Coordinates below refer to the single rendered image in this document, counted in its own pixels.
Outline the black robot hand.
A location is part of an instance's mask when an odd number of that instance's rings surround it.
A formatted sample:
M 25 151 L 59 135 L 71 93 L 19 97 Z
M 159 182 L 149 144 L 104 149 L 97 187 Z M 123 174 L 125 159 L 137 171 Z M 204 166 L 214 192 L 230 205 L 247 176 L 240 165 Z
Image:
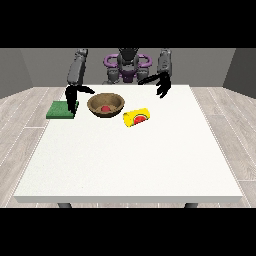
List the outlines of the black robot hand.
M 95 91 L 89 88 L 88 86 L 83 85 L 69 85 L 65 90 L 65 96 L 67 100 L 68 110 L 72 113 L 76 113 L 76 101 L 77 101 L 77 93 L 84 92 L 89 94 L 94 94 Z
M 171 77 L 168 72 L 161 72 L 158 74 L 151 75 L 147 78 L 144 78 L 138 82 L 139 85 L 147 84 L 158 80 L 157 86 L 157 95 L 163 98 L 167 92 L 171 89 Z

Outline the green square pad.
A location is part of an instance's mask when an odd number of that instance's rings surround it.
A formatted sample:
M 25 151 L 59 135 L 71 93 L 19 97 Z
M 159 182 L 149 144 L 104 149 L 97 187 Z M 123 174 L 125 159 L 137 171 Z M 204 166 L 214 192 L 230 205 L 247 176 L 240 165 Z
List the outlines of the green square pad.
M 75 115 L 68 110 L 66 101 L 53 101 L 47 114 L 47 119 L 73 119 Z

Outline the brown wooden bowl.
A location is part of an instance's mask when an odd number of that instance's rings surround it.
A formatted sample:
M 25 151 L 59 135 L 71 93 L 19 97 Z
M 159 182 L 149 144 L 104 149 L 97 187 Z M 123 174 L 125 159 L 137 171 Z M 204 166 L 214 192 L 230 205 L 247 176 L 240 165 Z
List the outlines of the brown wooden bowl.
M 112 118 L 118 115 L 123 109 L 124 104 L 124 99 L 115 93 L 100 93 L 91 97 L 87 102 L 89 110 L 100 118 Z M 101 108 L 103 106 L 109 106 L 111 111 L 102 112 Z

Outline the yellow cup with melon print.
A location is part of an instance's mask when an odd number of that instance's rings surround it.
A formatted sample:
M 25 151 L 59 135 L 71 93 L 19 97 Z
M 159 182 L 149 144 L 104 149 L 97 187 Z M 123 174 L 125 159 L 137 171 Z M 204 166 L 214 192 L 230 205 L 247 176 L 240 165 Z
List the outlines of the yellow cup with melon print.
M 150 112 L 147 108 L 137 109 L 123 114 L 124 124 L 132 127 L 150 118 Z

